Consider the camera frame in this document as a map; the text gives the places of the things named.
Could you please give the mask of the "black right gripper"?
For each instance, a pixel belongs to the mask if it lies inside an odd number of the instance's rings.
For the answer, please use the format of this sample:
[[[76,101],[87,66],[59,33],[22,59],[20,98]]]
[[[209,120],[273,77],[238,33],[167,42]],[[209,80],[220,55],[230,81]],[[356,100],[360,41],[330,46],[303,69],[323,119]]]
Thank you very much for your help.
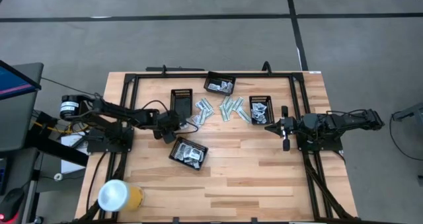
[[[265,130],[272,132],[274,134],[280,134],[282,130],[282,138],[283,138],[282,149],[284,151],[289,151],[291,149],[290,140],[288,136],[294,135],[297,141],[297,149],[300,151],[301,150],[301,147],[300,147],[301,136],[299,134],[299,130],[297,127],[297,120],[292,116],[288,116],[287,106],[282,106],[281,109],[282,109],[282,118],[280,120],[281,123],[276,122],[274,124],[270,124],[269,126],[266,126]]]

